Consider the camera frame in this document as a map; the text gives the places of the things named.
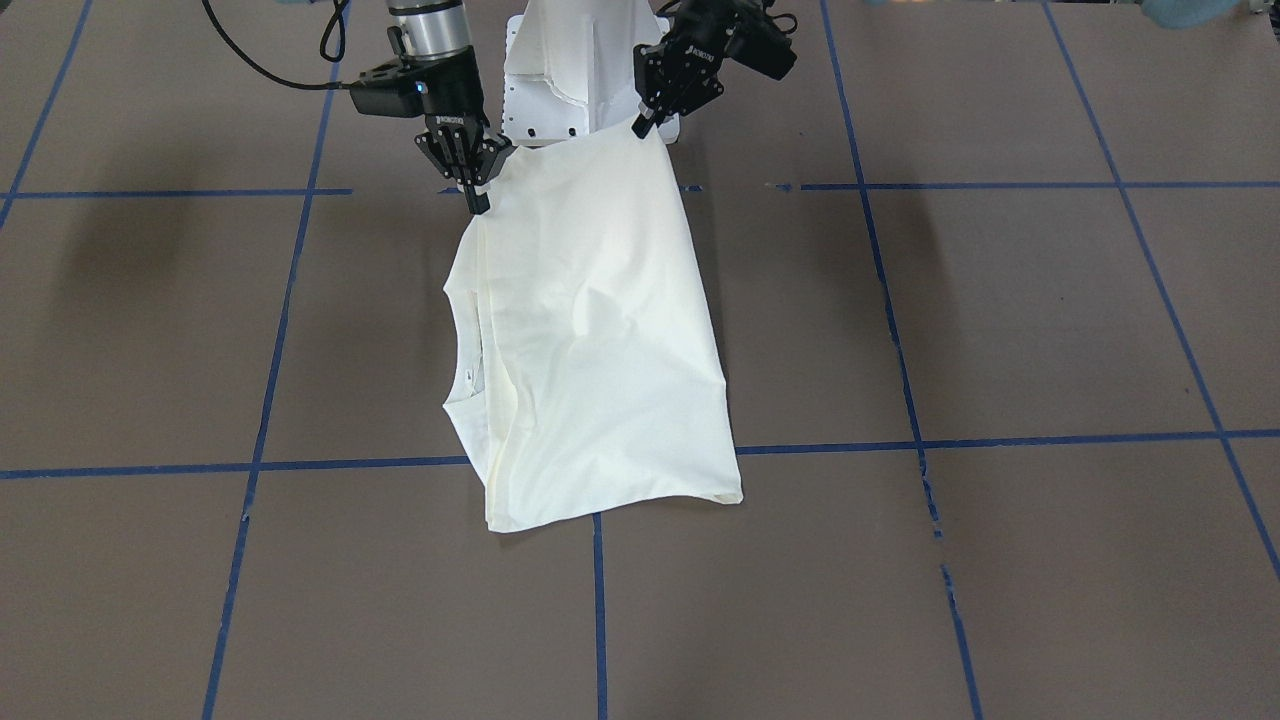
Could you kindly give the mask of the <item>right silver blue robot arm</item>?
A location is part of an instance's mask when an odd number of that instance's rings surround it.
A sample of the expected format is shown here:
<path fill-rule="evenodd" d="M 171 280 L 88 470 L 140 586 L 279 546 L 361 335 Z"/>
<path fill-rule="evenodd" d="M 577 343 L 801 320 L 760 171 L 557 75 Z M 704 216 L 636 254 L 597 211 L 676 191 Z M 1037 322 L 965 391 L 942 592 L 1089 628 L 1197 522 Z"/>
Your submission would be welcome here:
<path fill-rule="evenodd" d="M 485 113 L 483 81 L 462 1 L 389 1 L 393 59 L 362 72 L 348 87 L 366 117 L 420 118 L 419 151 L 457 184 L 468 211 L 490 208 L 488 183 L 515 146 Z"/>

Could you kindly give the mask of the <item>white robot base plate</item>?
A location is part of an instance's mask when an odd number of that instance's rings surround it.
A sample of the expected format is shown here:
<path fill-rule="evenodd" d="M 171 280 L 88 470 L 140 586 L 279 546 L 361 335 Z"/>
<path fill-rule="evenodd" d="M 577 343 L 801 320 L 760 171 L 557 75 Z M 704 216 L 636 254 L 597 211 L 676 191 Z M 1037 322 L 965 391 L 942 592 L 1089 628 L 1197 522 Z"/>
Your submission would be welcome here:
<path fill-rule="evenodd" d="M 648 1 L 530 1 L 506 28 L 500 132 L 540 147 L 631 126 L 644 110 L 634 49 L 671 24 Z"/>

